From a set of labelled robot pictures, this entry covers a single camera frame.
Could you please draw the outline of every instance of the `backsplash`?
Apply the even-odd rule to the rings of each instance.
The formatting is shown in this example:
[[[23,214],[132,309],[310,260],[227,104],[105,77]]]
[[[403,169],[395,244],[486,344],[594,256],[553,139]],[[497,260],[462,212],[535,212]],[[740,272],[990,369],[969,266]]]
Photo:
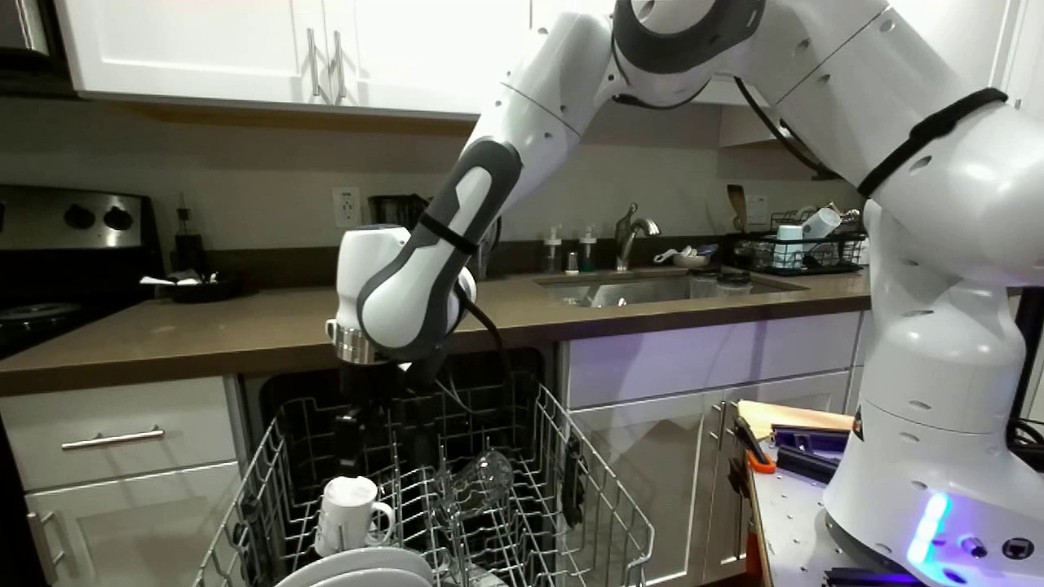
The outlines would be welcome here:
[[[190,206],[205,244],[332,247],[332,189],[437,193],[467,129],[287,129],[157,120],[116,104],[0,102],[0,181],[132,189],[157,199],[171,244]],[[610,104],[577,153],[506,212],[506,242],[566,238],[640,206],[667,233],[732,229],[724,181],[767,209],[859,206],[846,181],[809,181],[779,145],[717,149],[717,108]]]

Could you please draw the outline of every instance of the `white plate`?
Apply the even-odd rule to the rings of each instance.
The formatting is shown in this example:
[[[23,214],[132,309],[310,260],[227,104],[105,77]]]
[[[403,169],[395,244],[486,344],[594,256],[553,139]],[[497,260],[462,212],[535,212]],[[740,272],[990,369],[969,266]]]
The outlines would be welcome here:
[[[409,549],[351,549],[351,552],[336,552],[329,556],[320,556],[307,568],[298,568],[289,576],[283,576],[279,587],[318,587],[320,581],[341,576],[341,574],[355,574],[355,569],[404,569],[413,574],[422,584],[432,584],[432,568],[425,555],[409,552]]]
[[[320,581],[314,587],[432,587],[432,581],[422,581],[417,574],[399,568],[368,568]]]

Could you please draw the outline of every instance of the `wire rack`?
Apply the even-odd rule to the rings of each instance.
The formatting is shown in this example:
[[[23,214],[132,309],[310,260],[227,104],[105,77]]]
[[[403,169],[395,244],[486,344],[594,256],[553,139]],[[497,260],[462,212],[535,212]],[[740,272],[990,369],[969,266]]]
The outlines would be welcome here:
[[[347,418],[364,421],[363,447],[336,434]],[[512,463],[510,491],[501,505],[462,515],[444,478],[491,447]],[[521,375],[395,396],[372,415],[283,403],[197,587],[274,587],[318,559],[310,541],[320,491],[347,458],[383,487],[377,500],[399,511],[393,545],[425,552],[437,587],[469,587],[478,569],[510,587],[647,584],[656,539],[649,519],[556,393]]]

